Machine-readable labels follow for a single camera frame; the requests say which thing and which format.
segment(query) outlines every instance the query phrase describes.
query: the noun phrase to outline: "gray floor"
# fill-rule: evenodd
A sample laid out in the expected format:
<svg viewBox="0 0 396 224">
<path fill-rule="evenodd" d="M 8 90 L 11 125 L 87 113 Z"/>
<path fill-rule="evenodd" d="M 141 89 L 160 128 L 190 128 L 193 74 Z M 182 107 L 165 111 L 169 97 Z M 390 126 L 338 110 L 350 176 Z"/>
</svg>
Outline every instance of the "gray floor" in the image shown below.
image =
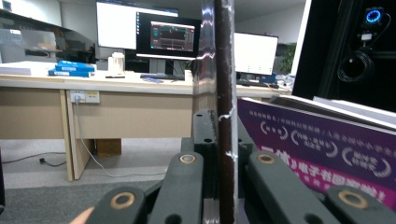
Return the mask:
<svg viewBox="0 0 396 224">
<path fill-rule="evenodd" d="M 163 179 L 167 165 L 180 151 L 180 138 L 122 139 L 120 156 L 96 158 L 108 174 L 90 159 L 80 180 L 67 180 L 66 165 L 51 167 L 40 164 L 44 158 L 51 164 L 65 161 L 64 154 L 45 154 L 3 164 L 6 189 L 73 186 L 84 184 L 147 181 Z M 64 152 L 64 140 L 0 140 L 2 161 L 14 161 L 48 152 Z M 126 175 L 111 177 L 109 175 Z"/>
</svg>

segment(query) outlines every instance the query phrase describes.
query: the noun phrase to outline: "wooden desk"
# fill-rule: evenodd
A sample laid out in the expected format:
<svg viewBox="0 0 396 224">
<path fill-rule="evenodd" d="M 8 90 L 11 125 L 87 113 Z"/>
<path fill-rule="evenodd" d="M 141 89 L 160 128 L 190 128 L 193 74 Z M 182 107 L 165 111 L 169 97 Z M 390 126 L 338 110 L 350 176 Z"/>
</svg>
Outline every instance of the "wooden desk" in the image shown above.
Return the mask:
<svg viewBox="0 0 396 224">
<path fill-rule="evenodd" d="M 92 139 L 190 137 L 192 83 L 125 78 L 0 75 L 1 139 L 64 139 L 68 179 L 79 179 Z M 99 91 L 100 104 L 71 103 L 70 91 Z M 270 98 L 289 91 L 237 87 L 238 96 Z"/>
</svg>

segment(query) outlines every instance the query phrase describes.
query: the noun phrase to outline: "purple book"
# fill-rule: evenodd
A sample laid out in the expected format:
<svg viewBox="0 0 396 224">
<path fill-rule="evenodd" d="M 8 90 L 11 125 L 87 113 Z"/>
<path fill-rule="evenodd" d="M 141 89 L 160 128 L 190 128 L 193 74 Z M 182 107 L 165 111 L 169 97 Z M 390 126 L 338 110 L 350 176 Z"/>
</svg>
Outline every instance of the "purple book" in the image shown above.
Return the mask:
<svg viewBox="0 0 396 224">
<path fill-rule="evenodd" d="M 396 132 L 248 99 L 238 100 L 238 115 L 258 149 L 309 188 L 348 185 L 396 211 Z"/>
</svg>

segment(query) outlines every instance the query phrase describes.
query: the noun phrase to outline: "gray carpet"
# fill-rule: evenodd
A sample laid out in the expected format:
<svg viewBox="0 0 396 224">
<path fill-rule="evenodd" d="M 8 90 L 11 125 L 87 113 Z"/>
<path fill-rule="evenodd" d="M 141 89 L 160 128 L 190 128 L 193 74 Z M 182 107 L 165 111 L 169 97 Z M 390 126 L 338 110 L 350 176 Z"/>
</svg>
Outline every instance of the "gray carpet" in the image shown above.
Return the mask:
<svg viewBox="0 0 396 224">
<path fill-rule="evenodd" d="M 6 209 L 0 223 L 69 223 L 85 209 L 95 206 L 112 189 L 131 186 L 146 190 L 158 181 L 7 189 Z"/>
</svg>

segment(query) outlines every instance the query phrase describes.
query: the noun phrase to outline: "blue light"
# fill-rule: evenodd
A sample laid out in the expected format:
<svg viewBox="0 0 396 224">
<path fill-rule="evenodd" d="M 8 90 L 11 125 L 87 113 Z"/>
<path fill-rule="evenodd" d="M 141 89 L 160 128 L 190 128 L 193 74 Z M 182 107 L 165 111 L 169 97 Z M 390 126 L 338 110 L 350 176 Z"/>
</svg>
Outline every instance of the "blue light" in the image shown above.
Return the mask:
<svg viewBox="0 0 396 224">
<path fill-rule="evenodd" d="M 371 10 L 366 15 L 367 22 L 374 23 L 381 19 L 381 12 L 377 9 Z"/>
</svg>

